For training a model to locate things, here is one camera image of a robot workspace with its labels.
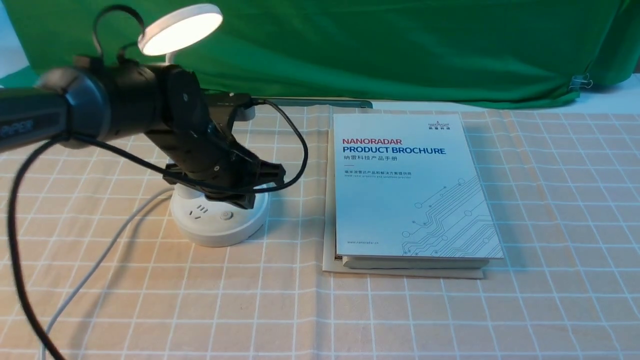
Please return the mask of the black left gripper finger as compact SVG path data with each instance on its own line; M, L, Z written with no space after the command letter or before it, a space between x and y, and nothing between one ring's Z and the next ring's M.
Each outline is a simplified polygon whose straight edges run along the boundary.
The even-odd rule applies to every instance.
M249 160L247 187L256 188L263 185L285 184L286 169L282 164L269 162L260 158Z

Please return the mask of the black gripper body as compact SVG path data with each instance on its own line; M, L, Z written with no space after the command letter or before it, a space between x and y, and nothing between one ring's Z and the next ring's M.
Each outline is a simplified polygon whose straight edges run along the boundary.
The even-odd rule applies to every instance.
M252 97L246 93L214 95L211 101L194 73L180 67L154 67L160 95L160 124L146 137L174 162L188 178L212 188L252 190L261 184L260 159L233 136L233 124L240 112L249 109Z

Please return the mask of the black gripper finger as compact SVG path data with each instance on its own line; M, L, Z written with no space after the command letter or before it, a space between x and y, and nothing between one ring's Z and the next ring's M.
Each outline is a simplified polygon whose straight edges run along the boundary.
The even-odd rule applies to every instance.
M254 190L245 193L220 193L220 201L242 210L254 209L256 194Z

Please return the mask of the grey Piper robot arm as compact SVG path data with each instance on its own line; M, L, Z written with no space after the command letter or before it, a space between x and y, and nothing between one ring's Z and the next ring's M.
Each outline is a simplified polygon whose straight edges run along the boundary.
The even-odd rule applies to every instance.
M176 64L55 68L32 88L1 91L1 151L62 137L80 150L144 135L172 161L170 183L250 210L258 187L285 184L281 164L262 160L233 135L249 95L221 95L214 111L192 71Z

